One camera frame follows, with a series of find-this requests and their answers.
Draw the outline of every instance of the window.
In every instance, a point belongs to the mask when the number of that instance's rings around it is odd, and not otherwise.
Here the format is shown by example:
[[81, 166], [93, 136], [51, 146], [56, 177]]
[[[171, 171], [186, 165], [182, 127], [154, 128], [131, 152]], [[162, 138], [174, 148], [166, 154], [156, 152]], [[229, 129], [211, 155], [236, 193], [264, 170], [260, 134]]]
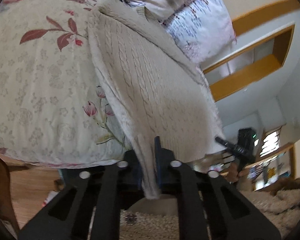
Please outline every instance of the window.
[[260, 157], [264, 157], [269, 153], [274, 152], [280, 147], [279, 145], [279, 131], [270, 133], [264, 140]]

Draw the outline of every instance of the chair leg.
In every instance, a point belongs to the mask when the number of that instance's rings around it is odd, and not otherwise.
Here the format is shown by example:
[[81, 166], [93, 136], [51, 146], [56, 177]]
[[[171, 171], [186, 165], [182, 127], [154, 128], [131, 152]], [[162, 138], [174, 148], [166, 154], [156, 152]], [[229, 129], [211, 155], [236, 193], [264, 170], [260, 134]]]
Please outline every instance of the chair leg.
[[20, 231], [13, 210], [10, 194], [10, 173], [6, 163], [0, 159], [0, 219], [8, 221], [16, 233]]

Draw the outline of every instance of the red leaf print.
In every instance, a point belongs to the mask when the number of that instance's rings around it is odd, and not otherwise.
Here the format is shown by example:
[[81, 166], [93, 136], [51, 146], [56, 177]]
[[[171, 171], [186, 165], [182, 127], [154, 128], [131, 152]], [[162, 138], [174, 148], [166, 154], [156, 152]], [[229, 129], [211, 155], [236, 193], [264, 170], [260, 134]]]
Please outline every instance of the red leaf print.
[[22, 1], [22, 0], [3, 0], [3, 3], [4, 4], [10, 4], [10, 3], [16, 3], [16, 2], [19, 2], [19, 1]]
[[48, 29], [48, 31], [50, 32], [50, 31], [64, 31], [65, 32], [65, 30], [60, 30], [60, 29]]
[[52, 20], [48, 16], [46, 18], [47, 18], [47, 21], [49, 23], [51, 23], [52, 25], [54, 25], [55, 27], [57, 27], [59, 30], [63, 30], [63, 28], [61, 27], [61, 25], [59, 23], [57, 23], [55, 20]]
[[74, 11], [72, 11], [72, 10], [64, 10], [66, 13], [68, 13], [68, 14], [70, 14], [71, 16], [73, 16], [74, 15]]
[[0, 154], [5, 155], [7, 152], [7, 148], [0, 148]]
[[22, 44], [26, 41], [31, 41], [31, 40], [41, 38], [47, 32], [48, 32], [48, 30], [31, 30], [31, 31], [28, 31], [22, 36], [20, 44]]
[[68, 20], [68, 25], [69, 25], [69, 28], [72, 32], [74, 32], [75, 34], [78, 34], [77, 25], [76, 25], [75, 21], [72, 18], [70, 18]]
[[61, 35], [58, 39], [57, 39], [57, 44], [58, 44], [58, 48], [60, 49], [60, 51], [69, 44], [69, 41], [67, 41], [67, 39], [69, 39], [73, 34], [72, 33], [66, 33]]

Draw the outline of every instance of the cable knit sweater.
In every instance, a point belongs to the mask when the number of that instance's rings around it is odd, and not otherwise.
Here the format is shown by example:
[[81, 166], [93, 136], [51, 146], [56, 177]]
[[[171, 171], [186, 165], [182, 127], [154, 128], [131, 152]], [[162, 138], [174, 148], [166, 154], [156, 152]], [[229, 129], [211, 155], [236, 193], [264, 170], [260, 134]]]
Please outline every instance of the cable knit sweater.
[[154, 138], [191, 162], [223, 149], [218, 111], [204, 77], [158, 22], [119, 0], [98, 0], [88, 23], [96, 74], [157, 198]]

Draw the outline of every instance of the wooden trim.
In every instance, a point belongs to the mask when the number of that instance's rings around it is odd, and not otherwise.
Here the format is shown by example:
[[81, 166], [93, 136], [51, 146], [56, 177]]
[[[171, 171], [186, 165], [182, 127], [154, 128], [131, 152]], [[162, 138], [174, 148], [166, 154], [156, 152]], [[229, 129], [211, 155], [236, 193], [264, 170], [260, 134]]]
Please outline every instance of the wooden trim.
[[292, 43], [293, 33], [295, 25], [290, 26], [287, 32], [282, 33], [274, 39], [272, 54], [277, 58], [280, 64], [283, 66], [288, 56], [290, 46]]
[[274, 156], [277, 156], [281, 153], [287, 152], [288, 150], [290, 150], [291, 148], [293, 148], [294, 144], [293, 143], [287, 143], [284, 146], [281, 146], [280, 148], [276, 149], [274, 152], [267, 154], [266, 156], [260, 158], [257, 162], [250, 164], [248, 166], [245, 167], [245, 169], [249, 169], [252, 168], [253, 166], [259, 165], [267, 160], [270, 160], [271, 158], [273, 158]]
[[[272, 35], [270, 35], [270, 36], [262, 39], [261, 41], [258, 41], [256, 43], [254, 43], [254, 44], [252, 44], [252, 45], [244, 48], [243, 50], [240, 50], [240, 51], [236, 52], [235, 54], [233, 54], [233, 55], [225, 58], [224, 60], [221, 60], [220, 62], [216, 63], [215, 65], [206, 68], [203, 71], [203, 73], [207, 74], [207, 73], [211, 72], [212, 70], [216, 69], [217, 67], [220, 67], [221, 65], [223, 65], [223, 64], [227, 63], [228, 61], [234, 59], [235, 57], [238, 57], [239, 55], [243, 54], [244, 52], [247, 52], [247, 51], [249, 51], [251, 49], [254, 49], [255, 47], [257, 47], [257, 46], [259, 46], [259, 45], [261, 45], [261, 44], [263, 44], [263, 43], [265, 43], [265, 42], [267, 42], [269, 40], [272, 40], [273, 38], [277, 38], [279, 35], [282, 35], [282, 34], [287, 33], [287, 32], [290, 33], [291, 30], [294, 30], [294, 26], [295, 25], [292, 25], [292, 26], [289, 26], [287, 28], [284, 28], [284, 29], [278, 31], [277, 33], [274, 33], [274, 34], [272, 34]], [[288, 55], [288, 52], [290, 50], [290, 45], [291, 45], [291, 42], [292, 42], [292, 37], [293, 37], [293, 31], [290, 34], [290, 43], [289, 43], [288, 51], [287, 51], [286, 55]]]
[[296, 154], [294, 151], [294, 145], [289, 150], [289, 157], [290, 157], [290, 168], [291, 168], [291, 177], [296, 179], [297, 174], [297, 161], [296, 161]]
[[214, 100], [217, 102], [233, 93], [243, 89], [253, 82], [281, 68], [281, 64], [272, 54], [257, 62], [227, 76], [210, 86]]
[[250, 49], [253, 49], [264, 42], [274, 39], [274, 48], [272, 54], [250, 65], [247, 65], [243, 69], [238, 70], [237, 72], [234, 72], [233, 74], [210, 85], [214, 100], [217, 102], [225, 97], [228, 97], [229, 95], [232, 95], [233, 93], [247, 87], [253, 82], [261, 80], [262, 78], [281, 68], [290, 50], [293, 32], [294, 25], [286, 27], [283, 30], [280, 30], [277, 33], [264, 38], [263, 40], [252, 44], [251, 46], [239, 51], [234, 55], [231, 55], [227, 59], [213, 66], [215, 68], [218, 65], [222, 65], [232, 58]]
[[261, 24], [298, 9], [300, 9], [298, 0], [281, 0], [239, 16], [232, 21], [232, 25], [237, 36], [240, 36]]

